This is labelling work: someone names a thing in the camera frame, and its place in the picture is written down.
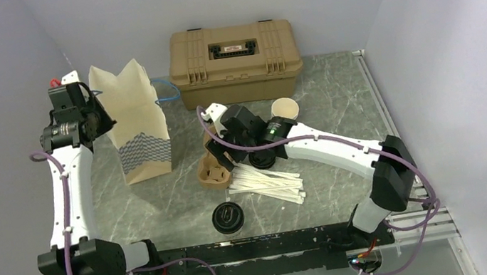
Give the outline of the brown pulp cup carrier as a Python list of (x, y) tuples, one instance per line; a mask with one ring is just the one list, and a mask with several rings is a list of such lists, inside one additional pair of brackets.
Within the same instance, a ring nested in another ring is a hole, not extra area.
[(203, 138), (204, 154), (197, 166), (199, 184), (206, 189), (225, 190), (231, 184), (231, 173), (207, 150), (206, 144), (211, 139), (209, 134), (205, 133)]

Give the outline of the paper bag with blue handles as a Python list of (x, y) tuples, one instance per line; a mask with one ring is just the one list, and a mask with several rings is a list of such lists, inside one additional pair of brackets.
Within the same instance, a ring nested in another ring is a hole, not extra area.
[(172, 146), (164, 111), (146, 70), (132, 59), (118, 73), (91, 66), (90, 88), (116, 121), (107, 133), (127, 185), (172, 171)]

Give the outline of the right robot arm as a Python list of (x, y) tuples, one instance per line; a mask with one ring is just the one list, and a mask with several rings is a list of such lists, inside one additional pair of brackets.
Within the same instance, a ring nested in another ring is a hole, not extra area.
[(367, 246), (391, 213), (408, 207), (417, 168), (400, 137), (361, 140), (326, 133), (282, 116), (265, 121), (236, 104), (198, 107), (197, 116), (202, 127), (214, 126), (206, 149), (227, 170), (243, 160), (267, 170), (278, 158), (301, 159), (332, 165), (369, 180), (370, 194), (355, 206), (348, 228), (349, 239), (356, 246)]

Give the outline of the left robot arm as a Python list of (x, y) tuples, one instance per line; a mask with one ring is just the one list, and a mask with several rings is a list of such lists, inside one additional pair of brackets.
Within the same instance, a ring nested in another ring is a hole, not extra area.
[(40, 136), (35, 162), (48, 163), (53, 179), (54, 222), (50, 249), (37, 256), (43, 275), (160, 275), (162, 258), (149, 242), (121, 245), (102, 240), (95, 227), (91, 187), (94, 141), (115, 120), (88, 85), (81, 82), (48, 89), (50, 123)]

